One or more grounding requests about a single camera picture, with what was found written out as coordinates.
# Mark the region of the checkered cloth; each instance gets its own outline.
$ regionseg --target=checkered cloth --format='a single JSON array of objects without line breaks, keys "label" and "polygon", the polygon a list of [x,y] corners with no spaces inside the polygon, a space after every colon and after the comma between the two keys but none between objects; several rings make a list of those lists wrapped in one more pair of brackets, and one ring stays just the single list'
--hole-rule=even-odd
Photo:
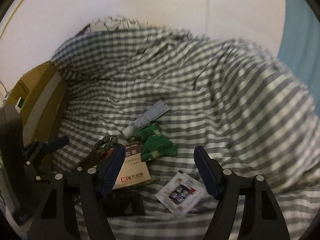
[{"label": "checkered cloth", "polygon": [[[70,143],[54,155],[56,169],[74,169],[103,136],[125,143],[120,131],[157,101],[171,109],[157,122],[178,154],[148,164],[154,183],[138,190],[146,216],[108,219],[117,239],[202,239],[217,206],[211,196],[187,217],[175,217],[154,196],[178,170],[201,181],[197,145],[241,176],[263,174],[291,239],[315,217],[320,123],[313,98],[283,63],[253,44],[158,28],[100,31],[66,41],[52,61],[71,93],[60,127]],[[243,203],[230,239],[237,238]],[[87,239],[81,205],[76,212]]]}]

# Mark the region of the red logo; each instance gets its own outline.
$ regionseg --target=red logo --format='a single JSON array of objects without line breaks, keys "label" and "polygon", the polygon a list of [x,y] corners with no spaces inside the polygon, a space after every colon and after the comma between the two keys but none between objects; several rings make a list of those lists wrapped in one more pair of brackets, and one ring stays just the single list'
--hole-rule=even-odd
[{"label": "red logo", "polygon": [[121,182],[127,182],[127,181],[128,181],[128,177],[121,178]]}]

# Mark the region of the yellow cable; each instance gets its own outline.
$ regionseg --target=yellow cable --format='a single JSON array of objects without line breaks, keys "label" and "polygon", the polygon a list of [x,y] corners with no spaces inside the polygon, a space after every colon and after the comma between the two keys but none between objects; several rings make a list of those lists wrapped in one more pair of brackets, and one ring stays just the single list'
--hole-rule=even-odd
[{"label": "yellow cable", "polygon": [[5,29],[7,28],[9,22],[11,21],[12,17],[14,16],[14,14],[16,13],[16,11],[18,10],[18,8],[20,7],[20,5],[22,4],[23,1],[24,1],[24,0],[21,0],[21,1],[18,3],[17,7],[13,10],[12,14],[11,14],[10,17],[9,17],[9,20],[7,21],[7,23],[5,24],[5,26],[4,26],[3,30],[2,30],[2,33],[1,33],[1,35],[0,35],[0,39],[1,39],[1,37],[2,37],[2,35],[3,35],[3,33],[4,33],[4,31],[5,31]]}]

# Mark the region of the toothpaste tube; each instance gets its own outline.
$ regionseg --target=toothpaste tube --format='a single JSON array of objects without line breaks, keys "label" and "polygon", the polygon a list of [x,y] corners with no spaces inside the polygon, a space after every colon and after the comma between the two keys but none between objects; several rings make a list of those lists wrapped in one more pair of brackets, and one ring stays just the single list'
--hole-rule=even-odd
[{"label": "toothpaste tube", "polygon": [[170,108],[163,101],[158,101],[146,112],[141,114],[136,120],[134,120],[127,128],[125,128],[122,131],[123,135],[126,138],[130,138],[132,135],[134,135],[134,133],[147,126],[150,122],[159,118],[169,109]]}]

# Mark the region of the brown cardboard box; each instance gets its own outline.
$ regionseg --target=brown cardboard box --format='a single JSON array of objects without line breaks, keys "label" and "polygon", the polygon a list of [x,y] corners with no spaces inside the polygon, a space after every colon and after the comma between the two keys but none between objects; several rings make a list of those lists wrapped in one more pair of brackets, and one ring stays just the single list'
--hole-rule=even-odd
[{"label": "brown cardboard box", "polygon": [[126,158],[113,189],[128,187],[151,180],[147,164],[141,162],[141,149],[138,142],[125,146],[125,156]]},{"label": "brown cardboard box", "polygon": [[67,85],[56,66],[45,62],[24,74],[4,105],[16,105],[20,97],[25,100],[20,111],[24,145],[54,141],[69,101]]}]

